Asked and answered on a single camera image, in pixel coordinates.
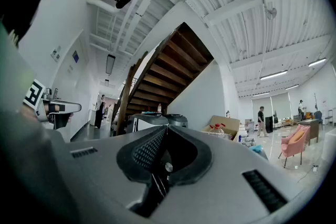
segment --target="floor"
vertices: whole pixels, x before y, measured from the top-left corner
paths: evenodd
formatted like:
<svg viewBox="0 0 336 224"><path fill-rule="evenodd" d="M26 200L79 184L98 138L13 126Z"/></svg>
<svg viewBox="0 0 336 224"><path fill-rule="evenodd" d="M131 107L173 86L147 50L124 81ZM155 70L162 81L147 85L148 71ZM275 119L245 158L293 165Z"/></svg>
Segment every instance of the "floor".
<svg viewBox="0 0 336 224"><path fill-rule="evenodd" d="M293 126L291 131L295 131L296 127ZM322 130L320 126L319 142L316 143L316 138L314 138L310 141L310 146L306 145L306 149L302 153L302 165L300 165L300 154L297 154L294 157L287 158L286 168L284 168L286 158L283 156L279 158L283 130L277 129L270 133L268 137L257 137L257 132L250 136L255 137L257 145L263 146L271 164L291 177L302 190L309 190L320 184L328 171L328 163L321 159L321 154L324 135L333 128L332 125L324 125ZM316 172L313 171L313 165L318 165Z"/></svg>
<svg viewBox="0 0 336 224"><path fill-rule="evenodd" d="M101 139L111 137L110 132L111 123L103 119L101 122L100 129L87 124L79 133L71 140L71 142L87 141L93 139Z"/></svg>

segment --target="wooden staircase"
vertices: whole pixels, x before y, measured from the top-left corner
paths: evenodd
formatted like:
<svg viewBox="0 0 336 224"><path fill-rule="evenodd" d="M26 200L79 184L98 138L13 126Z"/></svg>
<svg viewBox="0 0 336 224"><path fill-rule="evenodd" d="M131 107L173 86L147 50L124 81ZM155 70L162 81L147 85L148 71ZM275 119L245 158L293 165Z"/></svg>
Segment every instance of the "wooden staircase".
<svg viewBox="0 0 336 224"><path fill-rule="evenodd" d="M136 66L131 67L127 81L133 79L142 59ZM113 109L114 119L120 107L121 123L119 126L118 122L117 135L122 134L124 119L127 119L127 116L143 111L156 112L159 104L165 113L168 105L212 60L213 56L188 25L185 23L180 25L156 48L129 95L125 94L125 88L130 86L126 81L119 102ZM122 109L122 99L123 102L127 100L127 104L124 104L126 109Z"/></svg>

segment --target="pink armchair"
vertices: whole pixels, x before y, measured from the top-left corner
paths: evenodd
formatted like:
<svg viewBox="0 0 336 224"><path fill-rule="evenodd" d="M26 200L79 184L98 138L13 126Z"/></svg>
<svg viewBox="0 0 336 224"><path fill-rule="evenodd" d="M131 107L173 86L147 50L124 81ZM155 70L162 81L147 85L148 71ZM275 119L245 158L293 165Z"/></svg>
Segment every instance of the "pink armchair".
<svg viewBox="0 0 336 224"><path fill-rule="evenodd" d="M303 131L303 135L296 141L291 141L291 138L294 137L299 131ZM304 142L306 141L306 137L309 134L310 131L310 126L303 126L303 125L299 125L295 132L292 133L291 135L282 138L281 139L281 153L280 156L282 154L284 154L284 156L286 157L285 160L285 165L283 166L284 168L286 167L286 161L287 158L289 156L294 156L295 154L301 153L301 160L300 160L300 164L302 164L302 151L304 151Z"/></svg>

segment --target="black vent grille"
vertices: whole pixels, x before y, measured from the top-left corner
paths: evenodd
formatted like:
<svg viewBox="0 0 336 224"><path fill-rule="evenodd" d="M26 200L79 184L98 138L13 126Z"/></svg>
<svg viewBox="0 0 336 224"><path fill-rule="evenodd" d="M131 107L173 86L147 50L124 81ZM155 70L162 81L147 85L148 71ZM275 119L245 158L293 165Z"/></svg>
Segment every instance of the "black vent grille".
<svg viewBox="0 0 336 224"><path fill-rule="evenodd" d="M140 164L147 170L151 170L165 132L166 130L162 131L161 134L154 136L141 146L135 148L133 152L133 159L137 164Z"/></svg>
<svg viewBox="0 0 336 224"><path fill-rule="evenodd" d="M94 147L82 148L81 150L70 151L74 158L83 157L97 152Z"/></svg>
<svg viewBox="0 0 336 224"><path fill-rule="evenodd" d="M252 189L265 204L270 213L278 210L286 204L286 200L278 193L270 183L256 170L243 173Z"/></svg>

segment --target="plastic bottle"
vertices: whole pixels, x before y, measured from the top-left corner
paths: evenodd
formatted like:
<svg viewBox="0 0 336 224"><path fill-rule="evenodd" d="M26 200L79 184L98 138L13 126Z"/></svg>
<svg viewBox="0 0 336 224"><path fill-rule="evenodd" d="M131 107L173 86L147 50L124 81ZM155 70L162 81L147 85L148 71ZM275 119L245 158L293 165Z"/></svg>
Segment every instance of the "plastic bottle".
<svg viewBox="0 0 336 224"><path fill-rule="evenodd" d="M210 127L212 129L209 131L209 134L213 134L213 135L217 135L217 136L224 135L224 131L218 123L215 124L215 127L213 127L211 125L210 125Z"/></svg>

